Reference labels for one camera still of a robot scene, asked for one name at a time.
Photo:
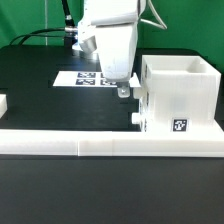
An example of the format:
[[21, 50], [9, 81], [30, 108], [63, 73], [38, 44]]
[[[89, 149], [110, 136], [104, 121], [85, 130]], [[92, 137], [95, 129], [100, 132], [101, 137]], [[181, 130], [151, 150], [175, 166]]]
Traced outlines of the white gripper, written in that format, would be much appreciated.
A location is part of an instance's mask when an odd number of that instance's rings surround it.
[[[97, 27], [95, 37], [104, 77], [110, 82], [128, 82], [138, 40], [137, 24]], [[130, 96], [129, 86], [118, 87], [117, 91], [120, 98]]]

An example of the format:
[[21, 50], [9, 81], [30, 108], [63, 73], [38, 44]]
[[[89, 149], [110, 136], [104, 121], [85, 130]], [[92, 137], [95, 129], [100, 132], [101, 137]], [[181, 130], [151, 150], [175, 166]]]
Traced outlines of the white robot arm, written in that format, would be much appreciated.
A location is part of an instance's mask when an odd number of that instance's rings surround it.
[[167, 28], [152, 0], [84, 0], [78, 22], [79, 49], [98, 54], [101, 71], [108, 82], [116, 83], [120, 98], [130, 96], [139, 21]]

